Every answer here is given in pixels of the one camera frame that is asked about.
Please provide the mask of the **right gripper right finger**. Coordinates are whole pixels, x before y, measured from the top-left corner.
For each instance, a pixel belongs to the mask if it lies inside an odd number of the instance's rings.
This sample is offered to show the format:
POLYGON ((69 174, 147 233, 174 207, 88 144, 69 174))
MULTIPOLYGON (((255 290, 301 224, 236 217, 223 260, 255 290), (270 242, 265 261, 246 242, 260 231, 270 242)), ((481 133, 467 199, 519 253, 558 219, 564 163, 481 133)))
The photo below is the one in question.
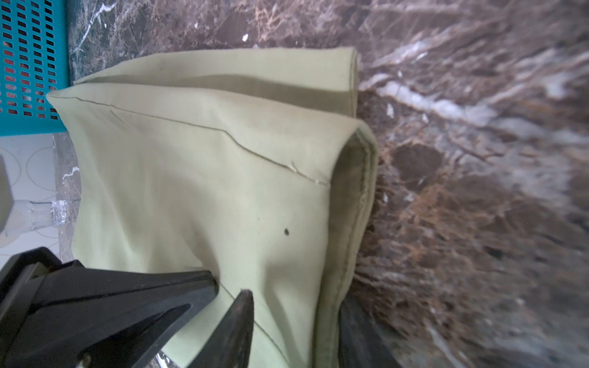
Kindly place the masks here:
POLYGON ((340 367, 400 368, 366 312, 347 296, 340 309, 340 367))

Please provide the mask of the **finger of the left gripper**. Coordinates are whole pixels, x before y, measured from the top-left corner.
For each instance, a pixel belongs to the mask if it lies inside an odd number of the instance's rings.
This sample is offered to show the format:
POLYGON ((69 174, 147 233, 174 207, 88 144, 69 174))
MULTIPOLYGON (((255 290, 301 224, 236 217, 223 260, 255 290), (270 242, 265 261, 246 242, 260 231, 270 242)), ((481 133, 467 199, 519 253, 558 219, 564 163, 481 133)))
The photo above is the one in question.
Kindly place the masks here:
POLYGON ((145 367, 217 292, 204 270, 86 268, 45 247, 14 255, 1 269, 1 365, 145 367))

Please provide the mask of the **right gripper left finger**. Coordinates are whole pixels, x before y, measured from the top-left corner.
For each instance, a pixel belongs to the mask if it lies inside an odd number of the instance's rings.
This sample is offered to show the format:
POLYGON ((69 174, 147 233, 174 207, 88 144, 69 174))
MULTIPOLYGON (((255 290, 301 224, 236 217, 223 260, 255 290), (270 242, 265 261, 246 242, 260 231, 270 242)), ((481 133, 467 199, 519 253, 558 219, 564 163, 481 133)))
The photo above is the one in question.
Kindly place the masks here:
POLYGON ((254 329, 254 299, 242 290, 189 368, 247 368, 254 329))

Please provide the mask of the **olive green skirt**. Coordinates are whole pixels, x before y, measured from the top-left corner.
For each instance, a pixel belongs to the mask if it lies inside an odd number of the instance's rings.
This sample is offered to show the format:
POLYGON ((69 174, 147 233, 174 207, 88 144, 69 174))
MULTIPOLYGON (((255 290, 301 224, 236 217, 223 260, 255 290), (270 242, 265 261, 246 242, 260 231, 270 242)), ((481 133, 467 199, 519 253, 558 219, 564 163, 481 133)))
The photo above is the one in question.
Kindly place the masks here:
POLYGON ((215 300, 164 347, 187 366, 239 292, 252 367, 336 367, 339 311, 374 202, 357 53, 261 48, 124 61, 48 100, 75 146, 72 242, 89 268, 204 268, 215 300))

